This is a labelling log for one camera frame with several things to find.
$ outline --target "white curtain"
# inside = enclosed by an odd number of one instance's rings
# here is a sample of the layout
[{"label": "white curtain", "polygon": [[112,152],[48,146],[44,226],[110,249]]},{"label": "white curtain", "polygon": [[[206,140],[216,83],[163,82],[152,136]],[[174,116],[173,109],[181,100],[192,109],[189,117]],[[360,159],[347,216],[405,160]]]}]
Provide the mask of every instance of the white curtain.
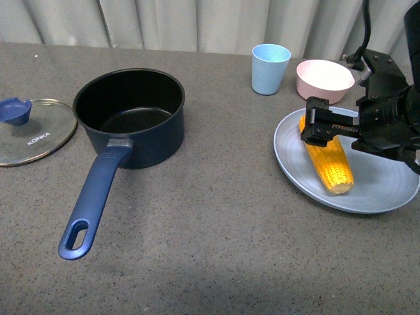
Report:
[{"label": "white curtain", "polygon": [[[369,49],[410,65],[404,14],[416,0],[371,0]],[[338,60],[364,36],[362,0],[0,0],[0,41]]]}]

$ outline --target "corn cob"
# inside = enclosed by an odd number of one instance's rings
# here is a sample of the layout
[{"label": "corn cob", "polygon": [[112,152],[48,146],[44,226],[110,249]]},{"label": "corn cob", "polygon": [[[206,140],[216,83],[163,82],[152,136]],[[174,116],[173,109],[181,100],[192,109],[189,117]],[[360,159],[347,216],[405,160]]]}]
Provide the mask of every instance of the corn cob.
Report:
[{"label": "corn cob", "polygon": [[[299,120],[299,129],[305,127],[305,115]],[[325,148],[305,143],[308,155],[328,191],[334,194],[348,192],[354,186],[350,165],[337,136]]]}]

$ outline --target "pot lid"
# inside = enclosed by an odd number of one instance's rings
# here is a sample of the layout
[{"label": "pot lid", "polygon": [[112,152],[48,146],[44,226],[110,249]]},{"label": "pot lid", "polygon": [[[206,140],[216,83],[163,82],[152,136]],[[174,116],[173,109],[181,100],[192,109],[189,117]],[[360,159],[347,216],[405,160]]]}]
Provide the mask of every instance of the pot lid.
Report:
[{"label": "pot lid", "polygon": [[29,163],[57,151],[76,126],[72,109],[59,100],[0,102],[0,167]]}]

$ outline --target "pink bowl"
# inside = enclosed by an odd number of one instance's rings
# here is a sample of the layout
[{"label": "pink bowl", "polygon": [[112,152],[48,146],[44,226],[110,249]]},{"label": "pink bowl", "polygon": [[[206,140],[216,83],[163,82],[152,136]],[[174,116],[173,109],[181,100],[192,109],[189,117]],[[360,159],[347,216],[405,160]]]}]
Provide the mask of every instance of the pink bowl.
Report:
[{"label": "pink bowl", "polygon": [[352,73],[346,67],[327,60],[307,60],[297,68],[297,92],[306,100],[316,96],[337,103],[354,85]]}]

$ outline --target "navy blue saucepan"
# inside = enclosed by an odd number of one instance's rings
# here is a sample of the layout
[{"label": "navy blue saucepan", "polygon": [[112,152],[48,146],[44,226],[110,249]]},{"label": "navy blue saucepan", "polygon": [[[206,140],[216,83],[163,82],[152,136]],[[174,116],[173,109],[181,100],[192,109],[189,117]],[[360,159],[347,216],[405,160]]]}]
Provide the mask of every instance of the navy blue saucepan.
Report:
[{"label": "navy blue saucepan", "polygon": [[[177,79],[151,69],[107,73],[78,92],[73,110],[98,157],[58,246],[62,258],[79,259],[91,249],[118,167],[149,167],[178,150],[184,139],[184,100]],[[83,241],[74,248],[81,231]]]}]

